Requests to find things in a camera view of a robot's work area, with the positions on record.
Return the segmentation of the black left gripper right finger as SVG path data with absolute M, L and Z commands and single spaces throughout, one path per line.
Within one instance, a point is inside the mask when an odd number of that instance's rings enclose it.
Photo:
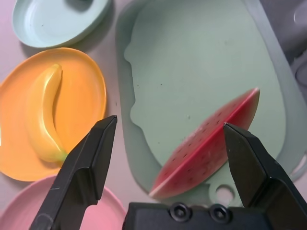
M 261 211 L 273 230 L 305 230 L 307 203 L 282 166 L 250 132 L 230 123 L 223 132 L 243 206 Z

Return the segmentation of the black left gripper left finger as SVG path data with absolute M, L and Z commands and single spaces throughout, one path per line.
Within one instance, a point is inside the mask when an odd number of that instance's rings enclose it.
M 86 209 L 102 197 L 117 122 L 115 115 L 96 122 L 68 154 L 30 229 L 80 228 Z

